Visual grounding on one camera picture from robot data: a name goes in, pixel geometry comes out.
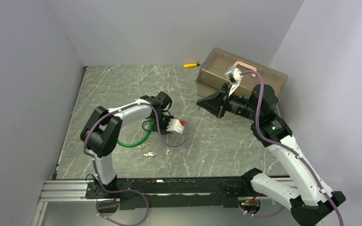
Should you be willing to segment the small silver key pair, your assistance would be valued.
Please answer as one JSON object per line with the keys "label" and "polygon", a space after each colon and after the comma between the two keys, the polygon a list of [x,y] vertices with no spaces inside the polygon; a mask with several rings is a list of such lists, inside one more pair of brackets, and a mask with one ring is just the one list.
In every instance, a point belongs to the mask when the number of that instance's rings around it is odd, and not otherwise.
{"label": "small silver key pair", "polygon": [[138,147],[139,147],[141,150],[143,150],[147,145],[149,145],[149,143],[147,143],[147,144],[141,144],[141,145],[139,145]]}

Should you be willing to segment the silver key bunch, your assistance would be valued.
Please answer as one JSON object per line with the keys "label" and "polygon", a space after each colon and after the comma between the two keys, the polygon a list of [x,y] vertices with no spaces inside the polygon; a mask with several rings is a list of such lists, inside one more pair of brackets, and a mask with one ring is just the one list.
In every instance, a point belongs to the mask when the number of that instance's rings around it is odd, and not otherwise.
{"label": "silver key bunch", "polygon": [[155,153],[154,152],[148,152],[148,153],[145,153],[143,155],[146,156],[146,157],[153,157],[153,156],[155,156]]}

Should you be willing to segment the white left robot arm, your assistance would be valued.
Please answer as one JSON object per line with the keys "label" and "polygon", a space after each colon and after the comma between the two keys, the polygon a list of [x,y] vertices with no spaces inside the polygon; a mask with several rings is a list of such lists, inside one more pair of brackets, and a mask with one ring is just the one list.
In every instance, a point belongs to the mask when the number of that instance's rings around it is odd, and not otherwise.
{"label": "white left robot arm", "polygon": [[84,153],[92,158],[96,172],[94,179],[102,196],[112,197],[117,190],[117,175],[111,155],[118,144],[122,127],[148,119],[152,123],[152,130],[161,135],[184,133],[183,123],[175,116],[166,114],[172,103],[172,99],[161,91],[156,96],[141,96],[121,107],[106,109],[98,106],[94,109],[80,139],[84,142]]}

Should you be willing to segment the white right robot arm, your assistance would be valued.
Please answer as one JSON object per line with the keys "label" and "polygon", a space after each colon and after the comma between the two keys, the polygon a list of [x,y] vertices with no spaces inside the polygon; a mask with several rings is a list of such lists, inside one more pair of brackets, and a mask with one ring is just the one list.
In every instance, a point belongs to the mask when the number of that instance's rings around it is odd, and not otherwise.
{"label": "white right robot arm", "polygon": [[330,188],[313,170],[300,150],[290,127],[276,113],[279,100],[270,85],[256,85],[249,98],[231,92],[225,83],[217,92],[199,99],[197,106],[218,119],[225,112],[253,120],[251,130],[277,158],[295,184],[289,187],[253,168],[241,176],[246,195],[264,194],[288,209],[301,226],[314,226],[346,201],[341,191]]}

